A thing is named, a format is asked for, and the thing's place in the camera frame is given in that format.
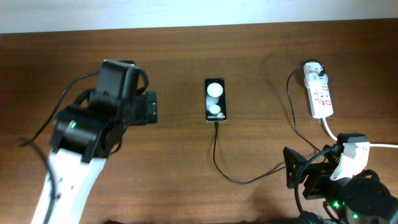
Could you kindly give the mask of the black smartphone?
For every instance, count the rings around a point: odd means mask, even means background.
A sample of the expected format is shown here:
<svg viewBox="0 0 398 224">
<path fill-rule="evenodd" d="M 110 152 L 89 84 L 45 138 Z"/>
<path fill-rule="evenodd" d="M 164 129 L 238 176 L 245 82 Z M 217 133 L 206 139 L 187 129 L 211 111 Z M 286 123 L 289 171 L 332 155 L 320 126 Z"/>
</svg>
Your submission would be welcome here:
<svg viewBox="0 0 398 224">
<path fill-rule="evenodd" d="M 205 118 L 209 122 L 227 120 L 226 88 L 223 78 L 205 79 Z"/>
</svg>

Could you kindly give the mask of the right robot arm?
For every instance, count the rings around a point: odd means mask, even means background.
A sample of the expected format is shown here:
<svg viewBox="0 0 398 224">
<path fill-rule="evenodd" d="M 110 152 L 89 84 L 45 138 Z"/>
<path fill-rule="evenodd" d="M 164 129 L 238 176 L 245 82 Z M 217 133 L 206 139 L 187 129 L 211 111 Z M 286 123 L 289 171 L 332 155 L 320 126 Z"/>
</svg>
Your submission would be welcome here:
<svg viewBox="0 0 398 224">
<path fill-rule="evenodd" d="M 359 133 L 340 133 L 334 145 L 306 159 L 283 150 L 287 187 L 294 190 L 300 223 L 323 223 L 300 199 L 322 199 L 335 223 L 397 223 L 397 197 L 367 169 L 371 144 Z"/>
</svg>

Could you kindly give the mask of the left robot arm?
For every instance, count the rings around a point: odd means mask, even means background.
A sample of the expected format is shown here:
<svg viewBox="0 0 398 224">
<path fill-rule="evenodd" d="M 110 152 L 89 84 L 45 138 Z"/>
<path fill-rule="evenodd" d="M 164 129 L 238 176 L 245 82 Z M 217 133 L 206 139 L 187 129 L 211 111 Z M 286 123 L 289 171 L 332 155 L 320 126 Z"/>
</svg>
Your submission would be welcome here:
<svg viewBox="0 0 398 224">
<path fill-rule="evenodd" d="M 54 112 L 47 176 L 32 223 L 79 223 L 91 189 L 130 126 L 156 123 L 157 95 L 132 60 L 104 60 L 95 88 Z"/>
</svg>

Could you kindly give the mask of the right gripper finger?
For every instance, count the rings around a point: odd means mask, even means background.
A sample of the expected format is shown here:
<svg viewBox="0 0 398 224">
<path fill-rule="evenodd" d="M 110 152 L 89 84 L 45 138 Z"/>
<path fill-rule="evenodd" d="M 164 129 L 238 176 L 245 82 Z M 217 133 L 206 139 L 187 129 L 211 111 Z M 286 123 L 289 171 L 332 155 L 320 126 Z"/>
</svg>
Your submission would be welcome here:
<svg viewBox="0 0 398 224">
<path fill-rule="evenodd" d="M 367 142 L 367 141 L 368 137 L 360 133 L 339 133 L 337 135 L 337 140 L 336 140 L 338 144 Z"/>
<path fill-rule="evenodd" d="M 297 151 L 284 147 L 283 150 L 285 168 L 286 168 L 286 183 L 288 189 L 293 189 L 296 181 L 301 184 L 305 177 L 297 178 L 300 168 L 307 162 L 306 158 Z"/>
</svg>

